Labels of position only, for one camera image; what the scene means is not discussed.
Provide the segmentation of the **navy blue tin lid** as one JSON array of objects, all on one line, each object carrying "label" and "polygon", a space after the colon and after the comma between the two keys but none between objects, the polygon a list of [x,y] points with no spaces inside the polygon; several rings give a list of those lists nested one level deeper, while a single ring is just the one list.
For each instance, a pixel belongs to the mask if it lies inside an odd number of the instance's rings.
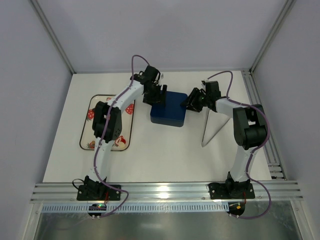
[{"label": "navy blue tin lid", "polygon": [[175,122],[183,122],[186,115],[186,107],[181,103],[187,99],[186,93],[167,91],[165,96],[165,105],[160,103],[151,107],[151,120],[168,120]]}]

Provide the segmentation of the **silver metal tongs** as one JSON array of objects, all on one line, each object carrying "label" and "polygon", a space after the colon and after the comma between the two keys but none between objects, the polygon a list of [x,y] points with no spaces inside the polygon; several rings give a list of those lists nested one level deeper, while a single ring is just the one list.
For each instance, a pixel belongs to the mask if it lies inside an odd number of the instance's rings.
[{"label": "silver metal tongs", "polygon": [[229,120],[230,117],[207,109],[201,147],[207,146]]}]

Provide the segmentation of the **navy blue chocolate tin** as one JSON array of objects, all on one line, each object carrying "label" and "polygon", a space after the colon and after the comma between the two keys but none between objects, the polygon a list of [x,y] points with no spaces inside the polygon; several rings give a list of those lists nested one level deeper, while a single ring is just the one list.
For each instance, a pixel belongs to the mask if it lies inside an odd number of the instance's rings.
[{"label": "navy blue chocolate tin", "polygon": [[150,120],[154,124],[172,127],[182,127],[185,122],[185,114],[182,115],[150,115]]}]

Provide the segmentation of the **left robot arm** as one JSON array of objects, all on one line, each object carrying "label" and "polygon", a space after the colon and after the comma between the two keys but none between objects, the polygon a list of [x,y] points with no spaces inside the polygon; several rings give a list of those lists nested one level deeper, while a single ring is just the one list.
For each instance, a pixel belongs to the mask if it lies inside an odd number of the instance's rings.
[{"label": "left robot arm", "polygon": [[133,73],[129,84],[121,93],[107,102],[99,101],[94,108],[92,123],[96,137],[93,167],[78,187],[78,201],[102,201],[106,196],[119,201],[125,190],[120,185],[107,183],[106,163],[110,158],[112,146],[122,132],[122,114],[137,98],[143,96],[143,102],[149,105],[166,102],[167,86],[159,85],[161,73],[148,65],[144,71]]}]

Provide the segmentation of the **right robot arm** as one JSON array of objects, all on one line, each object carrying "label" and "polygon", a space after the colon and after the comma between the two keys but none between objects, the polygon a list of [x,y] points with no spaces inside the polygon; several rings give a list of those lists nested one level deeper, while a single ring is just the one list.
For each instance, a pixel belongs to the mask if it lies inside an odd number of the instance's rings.
[{"label": "right robot arm", "polygon": [[262,105],[248,105],[222,96],[217,81],[205,83],[204,89],[194,88],[181,104],[187,110],[201,112],[204,107],[233,120],[233,135],[237,152],[224,183],[208,184],[212,200],[254,199],[250,171],[256,153],[270,137],[270,127]]}]

